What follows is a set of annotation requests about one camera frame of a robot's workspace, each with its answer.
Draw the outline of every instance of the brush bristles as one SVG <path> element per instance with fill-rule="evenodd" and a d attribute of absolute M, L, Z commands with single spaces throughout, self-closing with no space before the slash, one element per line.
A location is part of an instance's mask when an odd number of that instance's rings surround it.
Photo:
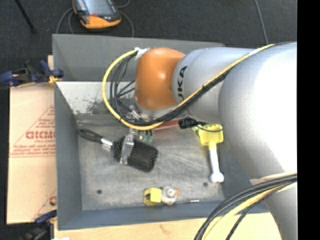
<path fill-rule="evenodd" d="M 120 161 L 122 145 L 125 137 L 122 137 L 119 141 L 113 142 L 114 158 Z M 150 172 L 156 162 L 158 156 L 158 150 L 146 143 L 138 140 L 134 140 L 134 146 L 132 152 L 128 157 L 128 165 L 135 167 L 144 172 Z"/>

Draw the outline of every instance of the wire bundle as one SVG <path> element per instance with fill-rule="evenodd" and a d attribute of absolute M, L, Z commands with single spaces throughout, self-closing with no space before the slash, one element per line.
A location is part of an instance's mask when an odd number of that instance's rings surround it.
<path fill-rule="evenodd" d="M 207 220 L 203 223 L 203 225 L 198 230 L 194 240 L 209 240 L 217 230 L 218 226 L 225 222 L 228 218 L 236 215 L 240 211 L 243 211 L 241 216 L 238 218 L 236 223 L 233 225 L 230 230 L 228 236 L 225 240 L 230 240 L 231 236 L 235 232 L 239 223 L 243 220 L 243 218 L 250 212 L 250 210 L 261 203 L 263 200 L 268 198 L 269 196 L 277 193 L 279 191 L 285 190 L 286 188 L 292 187 L 294 183 L 297 182 L 297 174 L 293 173 L 289 176 L 279 177 L 273 180 L 269 180 L 263 183 L 259 183 L 254 185 L 253 187 L 238 193 L 220 205 L 218 205 L 214 211 L 209 215 Z M 213 222 L 215 218 L 220 216 L 230 207 L 238 204 L 235 208 L 229 211 L 226 215 L 220 218 L 218 221 Z"/>
<path fill-rule="evenodd" d="M 114 91 L 115 89 L 113 88 L 112 90 L 110 89 L 110 91 L 112 91 L 110 93 L 111 95 L 111 104 L 108 101 L 108 98 L 106 96 L 106 82 L 107 79 L 111 73 L 111 71 L 116 67 L 116 65 L 118 63 L 120 63 L 122 60 L 124 60 L 125 62 L 127 61 L 128 58 L 132 58 L 133 56 L 135 56 L 138 51 L 139 48 L 129 51 L 125 54 L 123 54 L 122 56 L 120 56 L 119 58 L 117 58 L 110 66 L 109 68 L 106 70 L 103 80 L 102 80 L 102 97 L 104 100 L 104 103 L 106 105 L 106 107 L 109 109 L 109 111 L 114 115 L 115 118 L 117 118 L 118 120 L 120 120 L 124 125 L 136 129 L 136 130 L 149 130 L 149 129 L 153 129 L 163 123 L 169 122 L 172 119 L 180 116 L 183 112 L 185 112 L 192 104 L 194 104 L 203 94 L 205 94 L 207 91 L 209 91 L 212 87 L 214 87 L 215 85 L 217 85 L 218 83 L 220 83 L 221 81 L 223 81 L 225 79 L 225 77 L 227 76 L 227 74 L 240 62 L 246 60 L 248 57 L 263 51 L 264 49 L 267 49 L 271 46 L 273 46 L 274 44 L 269 44 L 266 46 L 263 46 L 261 48 L 258 48 L 248 54 L 246 54 L 245 56 L 239 58 L 238 60 L 236 60 L 235 62 L 231 63 L 230 65 L 228 65 L 226 68 L 224 68 L 220 73 L 218 73 L 217 75 L 215 75 L 214 77 L 212 77 L 210 80 L 208 80 L 203 86 L 201 86 L 200 88 L 198 88 L 193 94 L 191 94 L 189 97 L 187 97 L 184 101 L 182 101 L 179 105 L 177 105 L 172 111 L 170 111 L 169 113 L 160 116 L 158 118 L 153 118 L 150 119 L 148 121 L 144 120 L 144 119 L 128 119 L 127 117 L 125 117 L 123 114 L 120 113 L 120 111 L 118 110 L 118 105 L 117 102 L 115 100 L 115 98 L 113 97 L 114 93 L 116 94 L 117 92 Z M 115 75 L 119 75 L 120 71 L 116 70 L 116 72 L 114 73 Z M 113 85 L 115 79 L 112 78 L 111 79 L 111 85 Z"/>

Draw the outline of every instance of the cardboard sheet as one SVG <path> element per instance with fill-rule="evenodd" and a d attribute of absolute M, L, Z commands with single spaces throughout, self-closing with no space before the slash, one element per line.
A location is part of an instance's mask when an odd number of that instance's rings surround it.
<path fill-rule="evenodd" d="M 56 209 L 54 88 L 11 88 L 9 110 L 7 223 L 27 223 Z"/>

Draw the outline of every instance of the device screen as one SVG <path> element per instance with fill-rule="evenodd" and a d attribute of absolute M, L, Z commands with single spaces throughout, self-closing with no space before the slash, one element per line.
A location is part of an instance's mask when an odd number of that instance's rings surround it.
<path fill-rule="evenodd" d="M 107 0 L 84 0 L 89 14 L 108 15 L 112 9 Z"/>

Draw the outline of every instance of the blue clamp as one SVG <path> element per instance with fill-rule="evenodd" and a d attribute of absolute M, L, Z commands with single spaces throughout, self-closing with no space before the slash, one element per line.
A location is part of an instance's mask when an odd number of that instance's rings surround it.
<path fill-rule="evenodd" d="M 52 78 L 61 79 L 63 76 L 62 69 L 55 68 L 51 70 L 44 60 L 40 61 L 40 69 L 38 70 L 29 61 L 26 61 L 23 68 L 1 74 L 0 82 L 10 87 L 17 87 L 29 83 L 50 82 Z"/>

